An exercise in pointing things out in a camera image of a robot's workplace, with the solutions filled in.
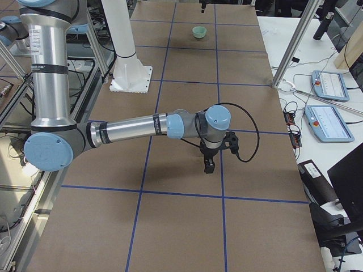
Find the wooden block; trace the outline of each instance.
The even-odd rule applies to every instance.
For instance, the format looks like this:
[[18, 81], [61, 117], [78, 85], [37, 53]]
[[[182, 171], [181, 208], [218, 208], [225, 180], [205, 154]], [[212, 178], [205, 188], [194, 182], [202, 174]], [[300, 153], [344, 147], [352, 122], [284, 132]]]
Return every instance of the wooden block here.
[[334, 60], [337, 69], [349, 69], [363, 53], [363, 22]]

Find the white table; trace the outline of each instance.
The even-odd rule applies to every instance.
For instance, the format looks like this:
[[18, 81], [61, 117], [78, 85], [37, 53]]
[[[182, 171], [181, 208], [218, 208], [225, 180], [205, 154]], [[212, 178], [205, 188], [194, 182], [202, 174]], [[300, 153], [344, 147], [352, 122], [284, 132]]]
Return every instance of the white table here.
[[[288, 43], [293, 35], [293, 32], [299, 22], [297, 18], [274, 18], [274, 17], [258, 17], [261, 32], [263, 35], [264, 43], [267, 53], [269, 55], [269, 61], [272, 67], [278, 67], [280, 61], [286, 51]], [[300, 63], [306, 62], [319, 62], [322, 59], [329, 58], [334, 52], [335, 48], [329, 37], [324, 34], [320, 41], [313, 39], [313, 35], [319, 26], [319, 21], [313, 19], [295, 53], [295, 57], [300, 59]], [[296, 74], [310, 75], [314, 70], [324, 70], [331, 72], [346, 73], [348, 70], [338, 70], [334, 66], [334, 59], [338, 53], [335, 53], [329, 60], [324, 60], [320, 63], [311, 63], [305, 65], [298, 65], [287, 69], [284, 79], [292, 82], [293, 77]], [[353, 79], [350, 73], [344, 75], [345, 84], [349, 88], [357, 87], [357, 83]], [[309, 76], [296, 75], [295, 81], [296, 89], [309, 93], [311, 90], [311, 78]], [[305, 104], [303, 101], [297, 99], [292, 93], [286, 93], [290, 86], [286, 83], [281, 83], [279, 86], [279, 96], [285, 99], [287, 102], [296, 101], [298, 103], [298, 109], [303, 109]], [[360, 89], [348, 90], [350, 101], [342, 103], [350, 108], [363, 111], [363, 93]], [[307, 97], [296, 94], [302, 100], [306, 101]], [[282, 108], [286, 102], [281, 100]], [[310, 97], [308, 105], [321, 105], [320, 101]], [[289, 105], [287, 110], [294, 109], [294, 105]], [[345, 122], [355, 122], [363, 120], [363, 116], [357, 116], [350, 112], [338, 109]], [[299, 110], [295, 117], [296, 124], [302, 128], [302, 147], [300, 148], [300, 156], [297, 163], [304, 162], [312, 159], [318, 166], [320, 171], [328, 179], [327, 171], [337, 163], [346, 154], [350, 153], [354, 148], [363, 142], [363, 123], [349, 125], [349, 129], [354, 135], [355, 141], [351, 143], [320, 143], [310, 130], [309, 125], [305, 118], [303, 118], [303, 111]], [[338, 214], [333, 205], [326, 204], [324, 208], [332, 214]], [[349, 269], [363, 270], [363, 254], [355, 256], [345, 256], [341, 271]], [[335, 258], [335, 263], [338, 265], [338, 258]]]

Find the white mounting plate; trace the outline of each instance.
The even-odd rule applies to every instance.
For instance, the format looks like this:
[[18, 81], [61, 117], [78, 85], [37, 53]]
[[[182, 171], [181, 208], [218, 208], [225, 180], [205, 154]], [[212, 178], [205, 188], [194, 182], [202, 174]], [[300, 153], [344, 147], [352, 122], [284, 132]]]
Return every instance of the white mounting plate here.
[[149, 85], [151, 81], [151, 75], [153, 73], [152, 66], [144, 66], [147, 70], [148, 77], [139, 80], [137, 83], [131, 84], [128, 88], [124, 88], [124, 79], [123, 78], [114, 78], [111, 82], [109, 90], [112, 92], [137, 92], [145, 94], [149, 90]]

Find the white cable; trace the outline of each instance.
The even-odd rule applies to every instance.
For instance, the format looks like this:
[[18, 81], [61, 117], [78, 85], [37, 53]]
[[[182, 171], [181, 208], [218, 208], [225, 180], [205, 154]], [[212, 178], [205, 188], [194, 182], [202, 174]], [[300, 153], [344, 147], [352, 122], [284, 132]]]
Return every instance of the white cable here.
[[2, 256], [7, 251], [7, 249], [10, 247], [10, 244], [11, 244], [11, 233], [10, 233], [9, 222], [4, 217], [2, 217], [2, 216], [0, 216], [0, 218], [6, 222], [6, 225], [7, 225], [7, 233], [9, 234], [9, 236], [6, 236], [3, 239], [0, 239], [0, 249], [2, 248], [2, 245], [4, 244], [3, 241], [5, 239], [8, 239], [9, 240], [8, 241], [9, 244], [7, 245], [7, 248], [2, 253], [0, 253], [0, 256]]

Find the light blue joint cap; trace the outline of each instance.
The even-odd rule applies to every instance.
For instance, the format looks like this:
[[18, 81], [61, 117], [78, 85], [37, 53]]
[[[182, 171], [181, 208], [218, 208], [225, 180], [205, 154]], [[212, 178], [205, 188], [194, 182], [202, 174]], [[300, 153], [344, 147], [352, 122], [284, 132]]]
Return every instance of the light blue joint cap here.
[[71, 26], [67, 34], [86, 34], [88, 31], [88, 23], [87, 24], [80, 24]]
[[43, 171], [57, 171], [73, 160], [70, 145], [58, 135], [39, 132], [31, 135], [24, 146], [27, 160]]
[[214, 129], [227, 130], [231, 122], [231, 113], [221, 105], [214, 105], [206, 111], [205, 118]]
[[17, 16], [5, 16], [3, 18], [0, 19], [0, 21], [3, 21], [6, 24], [10, 24], [10, 23], [21, 23], [22, 21], [20, 20], [19, 17]]
[[182, 139], [184, 135], [184, 122], [179, 114], [170, 114], [166, 117], [167, 134], [171, 139]]
[[7, 37], [0, 35], [0, 41], [6, 46], [8, 47], [9, 45], [12, 44], [11, 40], [9, 40]]
[[20, 4], [27, 7], [44, 7], [55, 1], [56, 0], [18, 0]]

